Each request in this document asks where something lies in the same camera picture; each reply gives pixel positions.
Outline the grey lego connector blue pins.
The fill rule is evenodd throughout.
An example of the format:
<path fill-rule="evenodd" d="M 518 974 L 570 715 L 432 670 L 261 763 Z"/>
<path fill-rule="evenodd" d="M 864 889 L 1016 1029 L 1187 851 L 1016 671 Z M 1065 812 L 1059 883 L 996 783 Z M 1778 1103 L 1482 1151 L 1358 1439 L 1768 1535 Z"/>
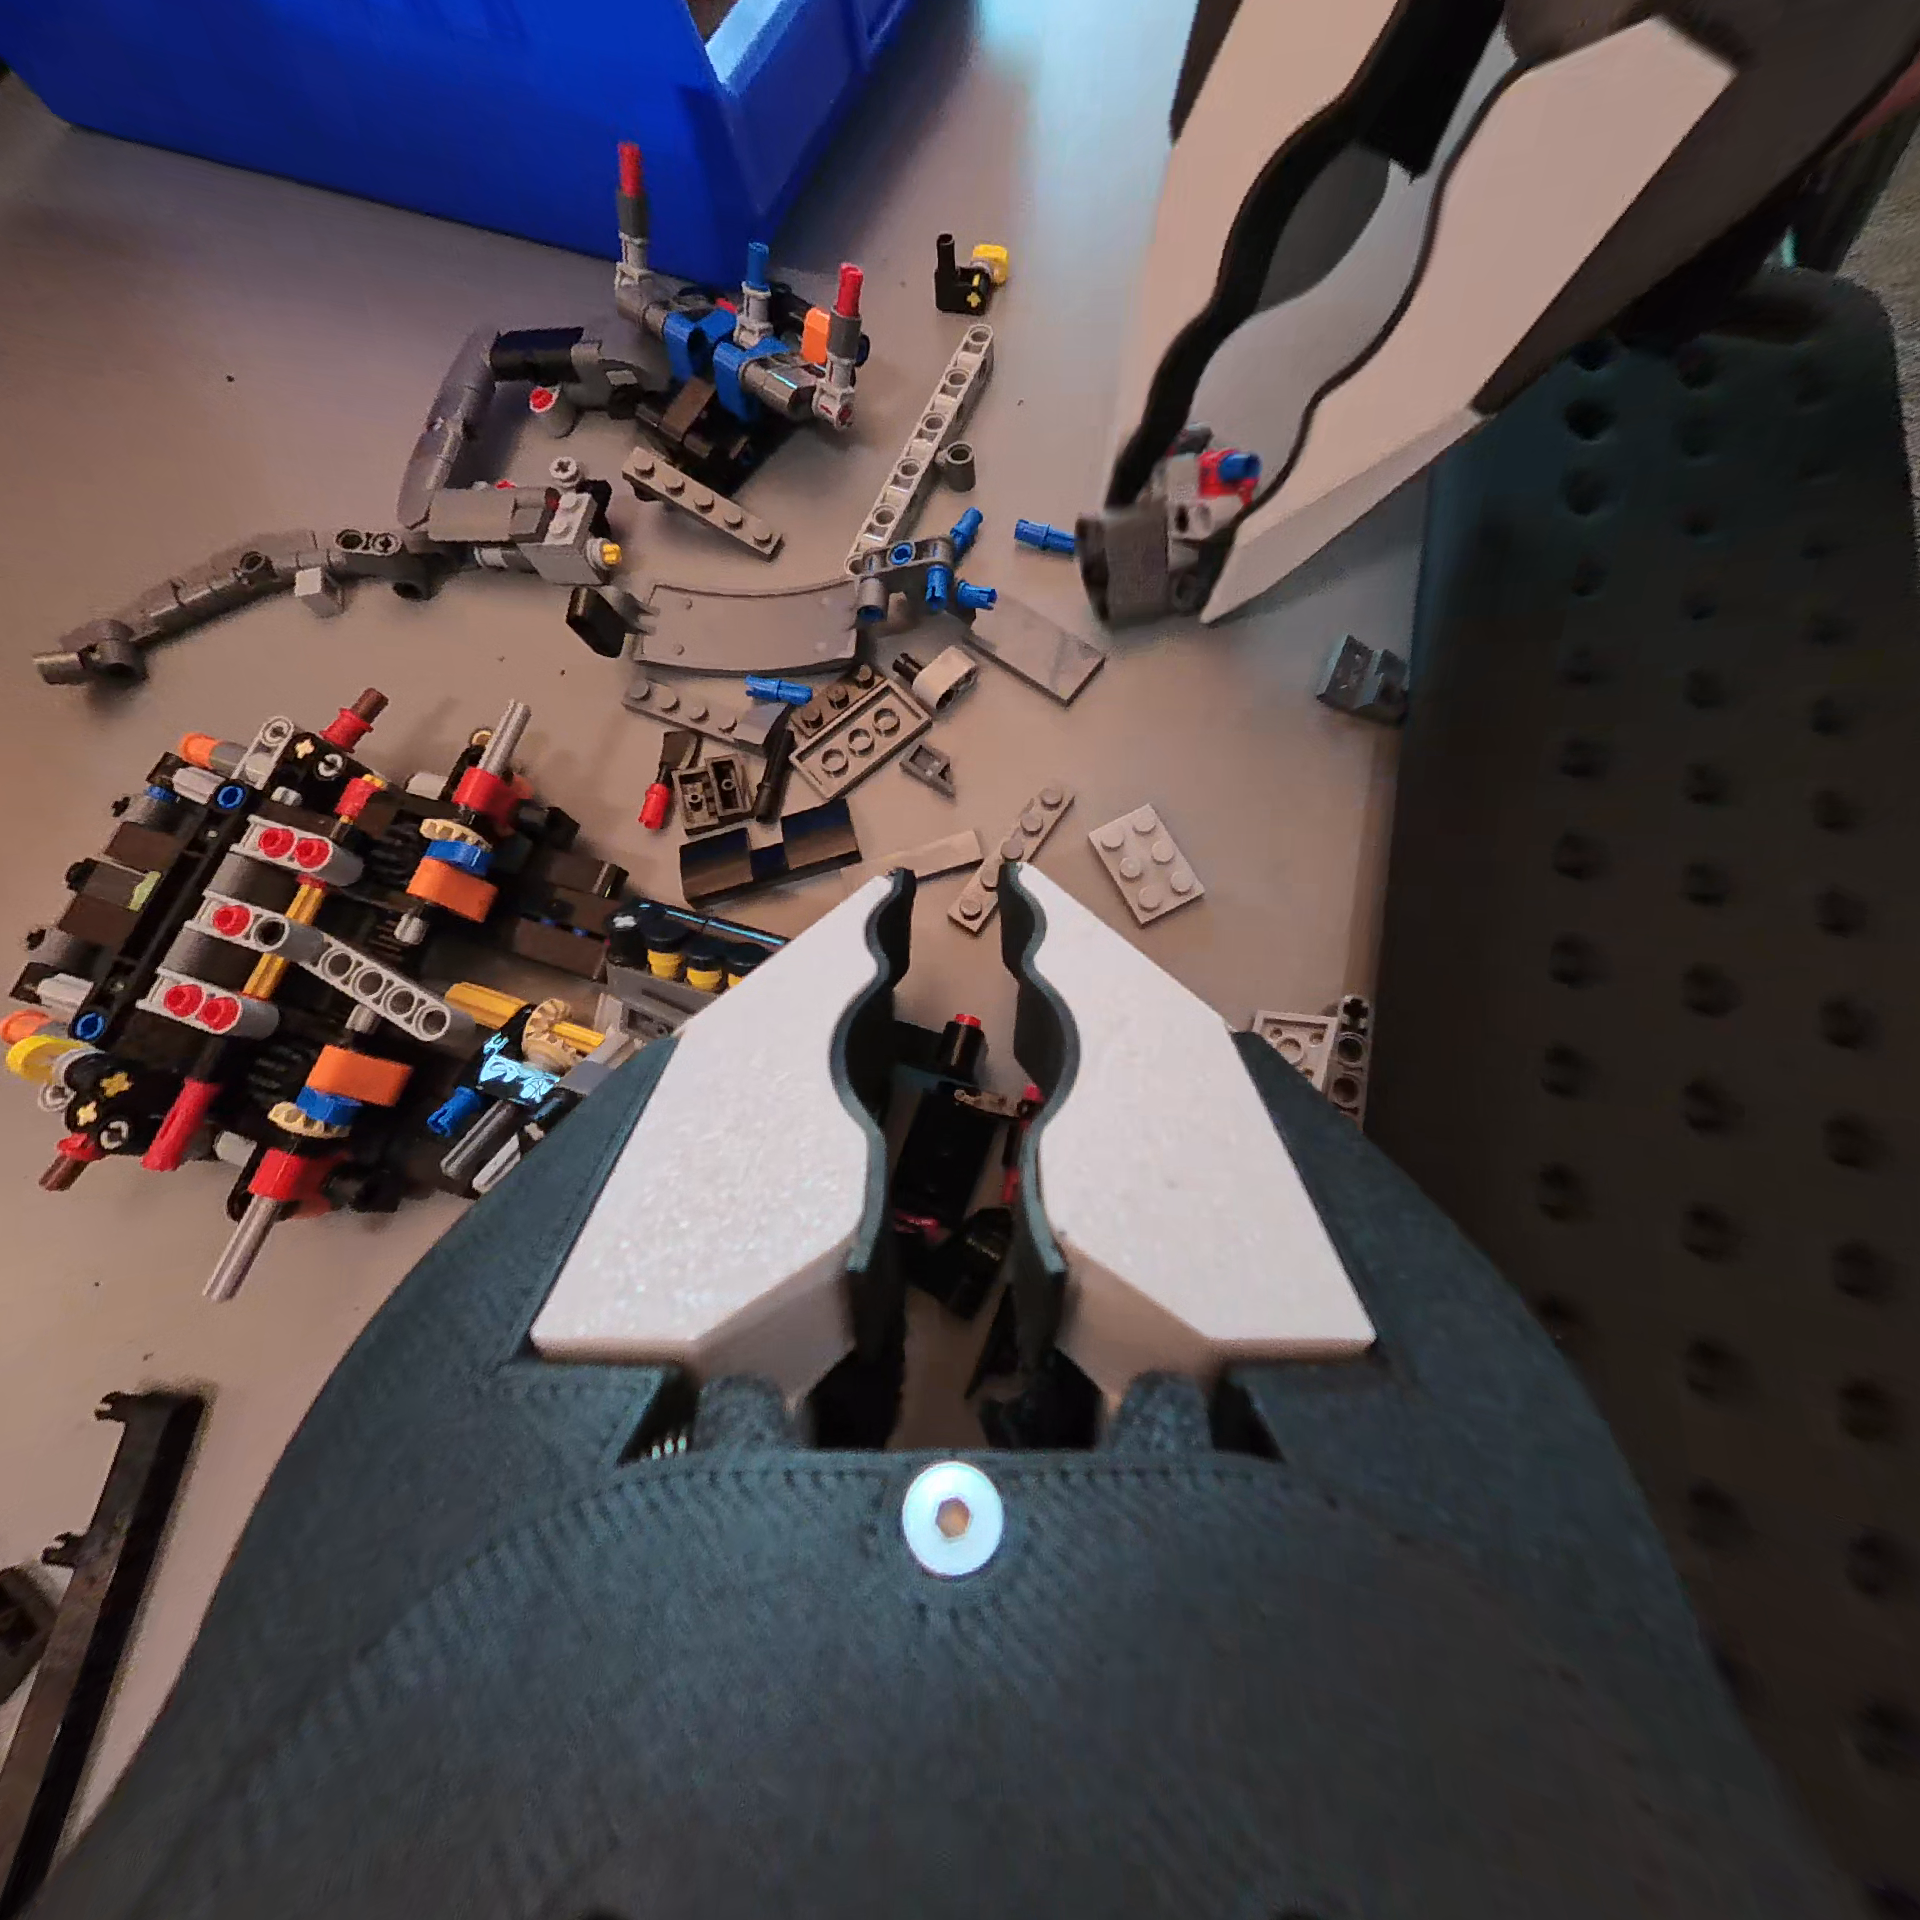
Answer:
<path fill-rule="evenodd" d="M 994 609 L 994 587 L 962 579 L 966 558 L 984 521 L 981 509 L 965 509 L 947 535 L 897 542 L 869 553 L 854 570 L 854 625 L 878 627 L 892 614 L 897 597 L 913 611 L 971 618 Z"/>

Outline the blue plastic bin with label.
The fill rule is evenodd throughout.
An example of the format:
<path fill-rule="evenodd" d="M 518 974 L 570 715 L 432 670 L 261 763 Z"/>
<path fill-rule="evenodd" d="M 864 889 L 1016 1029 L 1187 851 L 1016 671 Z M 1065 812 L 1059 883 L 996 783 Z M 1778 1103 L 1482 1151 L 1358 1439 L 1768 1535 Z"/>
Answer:
<path fill-rule="evenodd" d="M 736 281 L 906 3 L 5 3 L 2 57 L 69 123 L 593 255 L 618 142 L 652 262 Z"/>

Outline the black perforated panel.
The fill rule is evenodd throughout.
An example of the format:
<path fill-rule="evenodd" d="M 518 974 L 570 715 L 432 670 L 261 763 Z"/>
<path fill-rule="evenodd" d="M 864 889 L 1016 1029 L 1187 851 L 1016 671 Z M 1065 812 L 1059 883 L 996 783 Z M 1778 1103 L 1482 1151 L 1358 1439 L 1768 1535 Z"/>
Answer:
<path fill-rule="evenodd" d="M 1888 321 L 1770 273 L 1430 481 L 1370 1132 L 1528 1297 L 1862 1915 L 1916 1915 L 1916 585 Z"/>

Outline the grey lego engine block assembly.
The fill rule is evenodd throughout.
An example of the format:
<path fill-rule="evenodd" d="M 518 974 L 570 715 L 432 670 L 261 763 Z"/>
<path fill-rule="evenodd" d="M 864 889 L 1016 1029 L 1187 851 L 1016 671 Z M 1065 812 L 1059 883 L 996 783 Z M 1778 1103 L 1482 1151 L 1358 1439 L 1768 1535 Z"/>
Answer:
<path fill-rule="evenodd" d="M 635 895 L 608 918 L 594 1020 L 637 1043 L 678 1031 L 785 949 L 786 937 Z"/>

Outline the black curved lego slope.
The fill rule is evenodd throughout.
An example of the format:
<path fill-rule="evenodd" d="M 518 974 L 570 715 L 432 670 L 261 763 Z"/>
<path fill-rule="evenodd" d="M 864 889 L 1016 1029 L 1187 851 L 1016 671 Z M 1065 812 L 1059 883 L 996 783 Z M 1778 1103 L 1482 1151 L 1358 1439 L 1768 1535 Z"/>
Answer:
<path fill-rule="evenodd" d="M 754 839 L 745 826 L 693 837 L 678 847 L 685 908 L 712 908 L 777 883 L 786 873 L 785 839 Z"/>

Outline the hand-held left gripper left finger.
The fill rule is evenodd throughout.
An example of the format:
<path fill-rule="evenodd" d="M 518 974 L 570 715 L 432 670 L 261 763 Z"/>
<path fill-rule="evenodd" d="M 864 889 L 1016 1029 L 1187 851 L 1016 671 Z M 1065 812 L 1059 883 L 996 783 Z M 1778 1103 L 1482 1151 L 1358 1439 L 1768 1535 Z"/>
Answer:
<path fill-rule="evenodd" d="M 673 1039 L 536 1323 L 558 1359 L 754 1375 L 833 1450 L 906 1379 L 885 1122 L 917 881 L 864 883 Z"/>

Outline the dark grey studded lego plate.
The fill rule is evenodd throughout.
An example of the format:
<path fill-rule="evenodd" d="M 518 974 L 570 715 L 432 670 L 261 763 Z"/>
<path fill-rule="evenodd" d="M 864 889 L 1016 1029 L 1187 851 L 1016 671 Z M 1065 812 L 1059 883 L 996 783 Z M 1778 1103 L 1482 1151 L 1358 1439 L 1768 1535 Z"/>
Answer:
<path fill-rule="evenodd" d="M 653 449 L 635 445 L 619 476 L 637 499 L 681 513 L 762 561 L 774 561 L 781 553 L 785 535 L 770 521 L 674 467 Z"/>
<path fill-rule="evenodd" d="M 795 706 L 788 771 L 820 801 L 842 801 L 930 730 L 930 710 L 890 674 L 857 662 Z"/>

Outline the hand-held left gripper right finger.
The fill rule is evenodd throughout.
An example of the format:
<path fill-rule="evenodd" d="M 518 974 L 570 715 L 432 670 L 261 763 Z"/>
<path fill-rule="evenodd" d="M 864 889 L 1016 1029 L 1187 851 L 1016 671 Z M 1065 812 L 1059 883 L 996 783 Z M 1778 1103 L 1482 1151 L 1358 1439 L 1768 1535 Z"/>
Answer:
<path fill-rule="evenodd" d="M 1040 1111 L 996 1445 L 1090 1447 L 1145 1379 L 1209 1398 L 1244 1367 L 1370 1354 L 1376 1323 L 1254 1074 L 1273 1054 L 1022 861 L 1000 873 L 1000 943 Z"/>

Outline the blue lego suspension assembly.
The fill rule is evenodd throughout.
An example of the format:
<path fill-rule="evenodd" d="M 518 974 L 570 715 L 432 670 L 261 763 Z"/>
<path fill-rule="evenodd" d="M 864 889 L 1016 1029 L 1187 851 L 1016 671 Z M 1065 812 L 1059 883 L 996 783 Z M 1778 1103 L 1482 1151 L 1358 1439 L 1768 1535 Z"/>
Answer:
<path fill-rule="evenodd" d="M 480 365 L 521 386 L 531 414 L 570 431 L 581 414 L 635 423 L 673 467 L 733 494 L 794 431 L 853 426 L 864 273 L 846 261 L 833 297 L 810 300 L 749 242 L 738 289 L 653 269 L 652 211 L 635 142 L 616 147 L 616 321 L 482 334 Z"/>

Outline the small dark grey lego bracket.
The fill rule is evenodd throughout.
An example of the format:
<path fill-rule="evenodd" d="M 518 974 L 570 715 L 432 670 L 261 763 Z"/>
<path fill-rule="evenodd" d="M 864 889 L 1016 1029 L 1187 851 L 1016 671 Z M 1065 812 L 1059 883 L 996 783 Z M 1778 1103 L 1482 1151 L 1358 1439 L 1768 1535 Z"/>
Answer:
<path fill-rule="evenodd" d="M 1350 718 L 1401 726 L 1409 713 L 1409 661 L 1389 649 L 1345 635 L 1329 655 L 1312 697 Z"/>

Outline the multicoloured lego chassis assembly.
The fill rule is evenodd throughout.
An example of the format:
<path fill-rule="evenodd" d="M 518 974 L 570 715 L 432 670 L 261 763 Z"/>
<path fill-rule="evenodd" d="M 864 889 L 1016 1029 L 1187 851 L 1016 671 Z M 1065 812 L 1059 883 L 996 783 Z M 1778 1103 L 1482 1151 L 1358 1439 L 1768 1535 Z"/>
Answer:
<path fill-rule="evenodd" d="M 565 1114 L 626 873 L 533 779 L 510 702 L 442 772 L 323 726 L 182 734 L 5 953 L 5 1117 L 36 1189 L 211 1169 L 229 1300 L 301 1217 L 473 1197 Z"/>

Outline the black lego connectors red pins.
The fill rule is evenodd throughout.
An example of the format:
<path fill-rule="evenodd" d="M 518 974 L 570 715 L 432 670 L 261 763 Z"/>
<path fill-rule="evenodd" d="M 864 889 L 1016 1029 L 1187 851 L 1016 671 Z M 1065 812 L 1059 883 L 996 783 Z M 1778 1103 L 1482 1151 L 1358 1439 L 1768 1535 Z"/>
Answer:
<path fill-rule="evenodd" d="M 1024 1129 L 1040 1091 L 996 1095 L 981 1083 L 984 1023 L 955 1014 L 940 1038 L 900 1023 L 918 1103 L 906 1125 L 890 1186 L 902 1279 L 971 1322 L 1001 1277 L 1016 1239 Z"/>

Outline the long black lego beam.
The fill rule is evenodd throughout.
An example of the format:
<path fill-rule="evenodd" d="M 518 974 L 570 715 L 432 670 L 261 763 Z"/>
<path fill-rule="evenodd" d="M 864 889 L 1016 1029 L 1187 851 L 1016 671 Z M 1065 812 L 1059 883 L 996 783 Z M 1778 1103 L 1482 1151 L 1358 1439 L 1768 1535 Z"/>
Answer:
<path fill-rule="evenodd" d="M 206 1410 L 190 1390 L 110 1391 L 93 1410 L 118 1439 L 86 1527 L 41 1555 L 69 1580 L 2 1765 L 2 1915 L 52 1868 Z"/>

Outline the small grey red lego piece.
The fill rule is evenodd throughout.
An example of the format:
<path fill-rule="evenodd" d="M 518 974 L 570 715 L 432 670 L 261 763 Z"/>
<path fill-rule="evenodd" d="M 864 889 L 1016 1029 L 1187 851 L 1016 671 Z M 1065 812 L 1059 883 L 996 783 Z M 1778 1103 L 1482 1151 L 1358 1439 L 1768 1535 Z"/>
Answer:
<path fill-rule="evenodd" d="M 1257 453 L 1214 449 L 1209 427 L 1189 423 L 1136 501 L 1075 523 L 1075 561 L 1096 618 L 1122 628 L 1195 614 L 1260 481 Z"/>

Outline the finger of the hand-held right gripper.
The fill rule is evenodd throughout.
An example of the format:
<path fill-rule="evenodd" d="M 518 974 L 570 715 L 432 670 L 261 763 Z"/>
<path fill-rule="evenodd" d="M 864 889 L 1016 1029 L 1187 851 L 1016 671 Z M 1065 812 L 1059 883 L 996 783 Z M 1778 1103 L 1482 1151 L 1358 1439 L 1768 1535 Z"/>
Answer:
<path fill-rule="evenodd" d="M 1305 190 L 1409 65 L 1425 4 L 1200 4 L 1121 358 L 1106 505 L 1133 503 L 1249 321 Z"/>
<path fill-rule="evenodd" d="M 1305 404 L 1204 621 L 1257 599 L 1475 430 L 1502 362 L 1736 77 L 1651 17 L 1502 81 L 1435 187 L 1401 305 Z"/>

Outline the dark grey lego wing plate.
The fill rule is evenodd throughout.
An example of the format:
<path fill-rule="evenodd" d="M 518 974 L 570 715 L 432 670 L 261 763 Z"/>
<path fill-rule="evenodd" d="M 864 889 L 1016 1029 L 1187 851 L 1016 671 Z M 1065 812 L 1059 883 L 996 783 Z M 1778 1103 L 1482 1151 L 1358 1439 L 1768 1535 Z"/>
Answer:
<path fill-rule="evenodd" d="M 744 753 L 763 753 L 777 718 L 786 713 L 786 705 L 753 699 L 731 681 L 708 683 L 653 671 L 635 671 L 622 692 L 622 705 L 629 713 L 650 715 L 665 730 L 693 732 Z"/>

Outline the dark grey curved lego panel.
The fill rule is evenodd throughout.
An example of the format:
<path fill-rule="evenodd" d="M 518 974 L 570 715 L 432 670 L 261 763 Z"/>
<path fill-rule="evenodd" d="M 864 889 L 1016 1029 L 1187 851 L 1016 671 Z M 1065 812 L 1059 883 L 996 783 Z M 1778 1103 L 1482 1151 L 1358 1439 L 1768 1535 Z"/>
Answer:
<path fill-rule="evenodd" d="M 640 662 L 716 676 L 797 676 L 857 655 L 851 579 L 777 590 L 653 583 L 640 602 Z"/>

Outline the long light grey lego beam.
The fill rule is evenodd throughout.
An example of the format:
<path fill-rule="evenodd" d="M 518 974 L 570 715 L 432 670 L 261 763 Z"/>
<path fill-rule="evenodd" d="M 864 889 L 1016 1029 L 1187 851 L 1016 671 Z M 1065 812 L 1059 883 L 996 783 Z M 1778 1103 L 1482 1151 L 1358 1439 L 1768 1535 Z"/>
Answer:
<path fill-rule="evenodd" d="M 899 543 L 913 533 L 922 503 L 937 478 L 940 457 L 954 442 L 965 437 L 976 403 L 992 377 L 992 363 L 994 330 L 987 323 L 973 323 L 922 407 L 893 469 L 853 540 L 846 561 L 848 575 L 857 574 L 869 555 Z"/>

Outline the grey lego gearbox assembly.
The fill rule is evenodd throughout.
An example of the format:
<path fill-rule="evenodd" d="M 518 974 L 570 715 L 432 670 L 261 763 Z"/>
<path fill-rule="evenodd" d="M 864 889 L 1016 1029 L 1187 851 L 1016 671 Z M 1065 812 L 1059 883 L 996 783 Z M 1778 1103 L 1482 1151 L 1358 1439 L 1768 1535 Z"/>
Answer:
<path fill-rule="evenodd" d="M 41 1652 L 52 1636 L 57 1601 L 45 1591 L 32 1569 L 2 1569 L 2 1706 L 30 1681 Z"/>

